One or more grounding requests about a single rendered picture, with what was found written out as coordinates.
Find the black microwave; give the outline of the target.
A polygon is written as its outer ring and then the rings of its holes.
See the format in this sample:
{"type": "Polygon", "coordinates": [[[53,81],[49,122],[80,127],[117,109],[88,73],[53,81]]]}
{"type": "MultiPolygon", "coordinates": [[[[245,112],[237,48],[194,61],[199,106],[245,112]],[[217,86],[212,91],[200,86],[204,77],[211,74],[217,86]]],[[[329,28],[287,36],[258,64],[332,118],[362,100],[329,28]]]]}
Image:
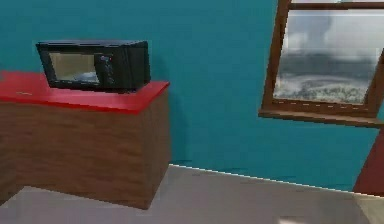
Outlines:
{"type": "Polygon", "coordinates": [[[124,94],[151,81],[146,40],[46,40],[35,46],[51,88],[124,94]]]}

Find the red-topped wooden counter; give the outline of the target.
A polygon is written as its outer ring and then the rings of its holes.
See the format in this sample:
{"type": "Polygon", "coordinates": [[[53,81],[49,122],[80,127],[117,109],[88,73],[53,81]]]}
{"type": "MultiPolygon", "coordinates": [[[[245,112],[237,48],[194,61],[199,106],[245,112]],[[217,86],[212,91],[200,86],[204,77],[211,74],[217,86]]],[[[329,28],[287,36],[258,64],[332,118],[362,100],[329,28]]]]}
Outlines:
{"type": "Polygon", "coordinates": [[[168,87],[55,89],[0,72],[0,205],[31,186],[147,209],[171,159],[168,87]]]}

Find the brown-framed window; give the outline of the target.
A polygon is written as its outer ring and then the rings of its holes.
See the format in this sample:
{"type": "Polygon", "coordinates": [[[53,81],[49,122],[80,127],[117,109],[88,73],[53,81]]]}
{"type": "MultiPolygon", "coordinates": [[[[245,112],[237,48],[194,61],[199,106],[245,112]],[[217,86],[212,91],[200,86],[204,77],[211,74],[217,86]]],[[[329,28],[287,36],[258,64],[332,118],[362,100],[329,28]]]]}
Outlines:
{"type": "Polygon", "coordinates": [[[384,0],[278,0],[258,115],[384,128],[384,0]]]}

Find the dark red door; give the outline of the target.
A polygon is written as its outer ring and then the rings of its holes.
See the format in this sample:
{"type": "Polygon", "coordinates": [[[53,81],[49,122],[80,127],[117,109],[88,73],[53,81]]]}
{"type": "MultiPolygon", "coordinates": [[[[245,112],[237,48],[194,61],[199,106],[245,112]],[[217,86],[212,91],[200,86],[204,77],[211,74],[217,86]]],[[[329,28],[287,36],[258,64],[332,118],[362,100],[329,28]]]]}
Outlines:
{"type": "Polygon", "coordinates": [[[384,197],[384,129],[379,131],[353,191],[384,197]]]}

